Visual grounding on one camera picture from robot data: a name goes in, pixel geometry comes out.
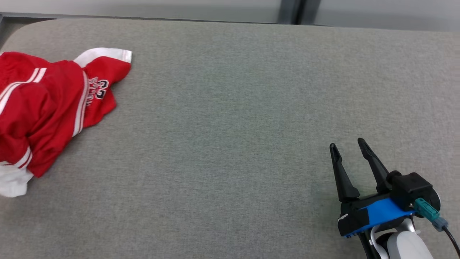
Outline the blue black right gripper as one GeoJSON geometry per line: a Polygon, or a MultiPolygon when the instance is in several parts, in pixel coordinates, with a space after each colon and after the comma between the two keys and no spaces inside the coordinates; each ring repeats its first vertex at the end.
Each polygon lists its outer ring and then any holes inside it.
{"type": "MultiPolygon", "coordinates": [[[[391,190],[391,185],[386,180],[389,174],[388,170],[363,138],[358,138],[358,146],[372,170],[373,177],[377,183],[377,192],[388,193],[391,190]]],[[[415,213],[413,208],[410,210],[400,208],[388,194],[359,199],[360,193],[352,185],[343,167],[342,156],[335,143],[330,144],[329,151],[338,199],[341,202],[341,214],[338,219],[340,236],[349,238],[376,225],[386,224],[415,213]]]]}

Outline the red basketball jersey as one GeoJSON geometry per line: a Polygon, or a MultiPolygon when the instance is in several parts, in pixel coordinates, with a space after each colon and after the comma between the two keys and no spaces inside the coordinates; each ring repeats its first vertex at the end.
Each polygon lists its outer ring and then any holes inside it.
{"type": "Polygon", "coordinates": [[[83,127],[88,77],[76,62],[0,54],[0,196],[25,195],[83,127]]]}

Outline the grey fabric sofa cushion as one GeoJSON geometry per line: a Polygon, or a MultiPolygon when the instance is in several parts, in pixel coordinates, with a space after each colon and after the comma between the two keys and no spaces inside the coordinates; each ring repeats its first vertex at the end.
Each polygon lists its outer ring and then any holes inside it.
{"type": "Polygon", "coordinates": [[[2,50],[95,47],[133,51],[117,108],[0,198],[0,259],[366,259],[329,152],[374,194],[360,137],[433,185],[460,243],[460,33],[59,19],[2,50]]]}

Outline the grey wall base rail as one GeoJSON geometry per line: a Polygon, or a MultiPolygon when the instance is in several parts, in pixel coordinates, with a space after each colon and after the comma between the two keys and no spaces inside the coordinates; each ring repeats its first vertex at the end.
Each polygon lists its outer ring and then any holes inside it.
{"type": "Polygon", "coordinates": [[[128,20],[167,20],[167,21],[191,21],[191,22],[217,22],[217,23],[249,23],[249,24],[276,24],[276,22],[241,22],[225,20],[200,20],[200,19],[174,19],[174,18],[147,18],[147,17],[118,17],[118,16],[92,16],[92,15],[70,15],[70,14],[39,14],[39,13],[6,13],[0,12],[0,16],[7,18],[26,19],[128,19],[128,20]]]}

